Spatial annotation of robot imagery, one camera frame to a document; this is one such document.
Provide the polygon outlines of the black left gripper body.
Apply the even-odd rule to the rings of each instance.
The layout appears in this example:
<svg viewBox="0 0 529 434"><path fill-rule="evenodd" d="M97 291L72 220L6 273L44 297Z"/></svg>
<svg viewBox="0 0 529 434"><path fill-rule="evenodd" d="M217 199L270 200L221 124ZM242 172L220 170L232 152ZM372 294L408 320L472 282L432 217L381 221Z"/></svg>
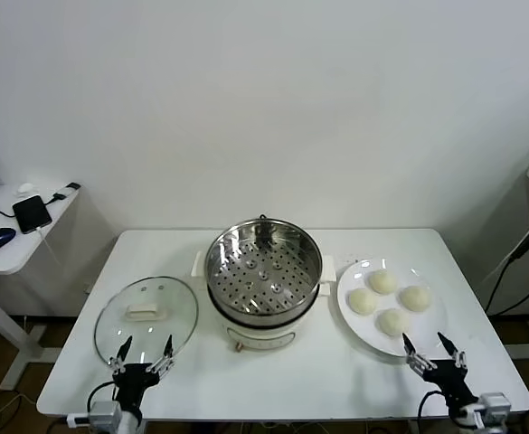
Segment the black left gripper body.
<svg viewBox="0 0 529 434"><path fill-rule="evenodd" d="M159 384L160 376L151 366L151 363L127 363L112 373L118 388L116 401L123 411L140 410L146 390Z"/></svg>

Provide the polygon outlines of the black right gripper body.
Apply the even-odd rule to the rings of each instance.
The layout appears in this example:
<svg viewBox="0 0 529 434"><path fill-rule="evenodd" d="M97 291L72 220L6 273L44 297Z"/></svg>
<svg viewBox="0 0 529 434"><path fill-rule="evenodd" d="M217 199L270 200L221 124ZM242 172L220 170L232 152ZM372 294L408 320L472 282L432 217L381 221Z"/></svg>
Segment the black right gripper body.
<svg viewBox="0 0 529 434"><path fill-rule="evenodd" d="M449 410L460 410L477 403L478 397L471 392L465 381L467 367L457 367L452 360L434 360L432 363L434 367L426 368L422 379L439 387Z"/></svg>

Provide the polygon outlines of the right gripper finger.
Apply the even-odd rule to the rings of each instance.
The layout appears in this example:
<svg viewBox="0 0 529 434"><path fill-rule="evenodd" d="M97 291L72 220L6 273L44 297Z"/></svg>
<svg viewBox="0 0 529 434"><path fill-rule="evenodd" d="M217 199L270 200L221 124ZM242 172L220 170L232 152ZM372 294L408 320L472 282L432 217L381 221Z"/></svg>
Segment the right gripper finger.
<svg viewBox="0 0 529 434"><path fill-rule="evenodd" d="M444 347L444 349L446 350L450 358L455 363L455 366L457 368L465 369L467 367L465 353L463 351L459 351L459 349L454 345L454 343L441 332L437 332L437 335L439 337L439 340L442 346Z"/></svg>
<svg viewBox="0 0 529 434"><path fill-rule="evenodd" d="M434 362L417 352L411 339L406 334L402 334L402 341L406 353L407 364L415 373L423 375L427 371L433 371L436 369L436 364Z"/></svg>

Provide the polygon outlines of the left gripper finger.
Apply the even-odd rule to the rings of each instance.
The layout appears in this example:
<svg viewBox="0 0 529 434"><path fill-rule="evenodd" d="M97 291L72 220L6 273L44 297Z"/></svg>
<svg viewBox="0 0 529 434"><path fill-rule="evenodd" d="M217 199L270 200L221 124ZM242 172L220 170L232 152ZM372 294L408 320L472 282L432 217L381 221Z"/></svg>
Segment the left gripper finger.
<svg viewBox="0 0 529 434"><path fill-rule="evenodd" d="M125 371L125 360L132 344L133 336L131 335L118 349L115 356L109 358L109 367L114 374Z"/></svg>
<svg viewBox="0 0 529 434"><path fill-rule="evenodd" d="M165 343L162 356L148 367L150 373L156 374L163 378L174 364L173 336L170 335Z"/></svg>

